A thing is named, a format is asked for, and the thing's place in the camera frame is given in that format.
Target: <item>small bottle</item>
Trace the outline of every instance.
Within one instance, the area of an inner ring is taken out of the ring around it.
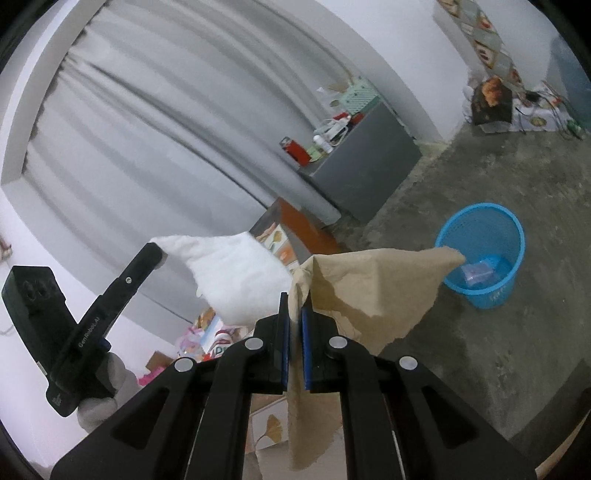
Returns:
[[[310,156],[308,155],[308,152],[304,150],[304,147],[302,147],[295,140],[285,137],[283,140],[281,140],[280,145],[283,150],[289,153],[291,158],[300,164],[300,166],[305,167],[308,163],[310,163]]]
[[[322,136],[314,135],[312,139],[316,145],[318,145],[326,153],[331,153],[335,148],[330,145]]]

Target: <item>blue plastic basket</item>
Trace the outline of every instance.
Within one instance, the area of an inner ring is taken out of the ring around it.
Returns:
[[[513,290],[515,275],[525,254],[525,235],[517,217],[505,207],[477,203],[460,210],[446,222],[435,246],[459,250],[467,264],[487,257],[499,257],[510,264],[509,273],[488,288],[467,288],[460,267],[444,280],[445,285],[465,295],[475,307],[490,309],[504,303]]]

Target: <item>crumpled paper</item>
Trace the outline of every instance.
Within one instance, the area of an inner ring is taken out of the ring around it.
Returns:
[[[291,469],[302,470],[315,462],[342,425],[338,394],[304,390],[298,322],[308,294],[314,310],[334,318],[341,335],[378,355],[423,318],[444,277],[465,261],[460,252],[448,247],[420,252],[376,249],[314,255],[294,272],[287,391]]]

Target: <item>white tissue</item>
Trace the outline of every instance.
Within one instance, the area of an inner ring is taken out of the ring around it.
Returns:
[[[225,325],[254,328],[255,322],[279,310],[281,293],[291,275],[271,252],[249,233],[153,238],[166,254],[188,266],[201,294]]]

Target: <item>white glove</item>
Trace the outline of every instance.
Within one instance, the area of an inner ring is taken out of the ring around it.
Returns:
[[[107,354],[109,381],[116,393],[114,398],[87,398],[78,405],[78,423],[92,432],[139,392],[138,379],[125,368],[123,360],[114,353]]]

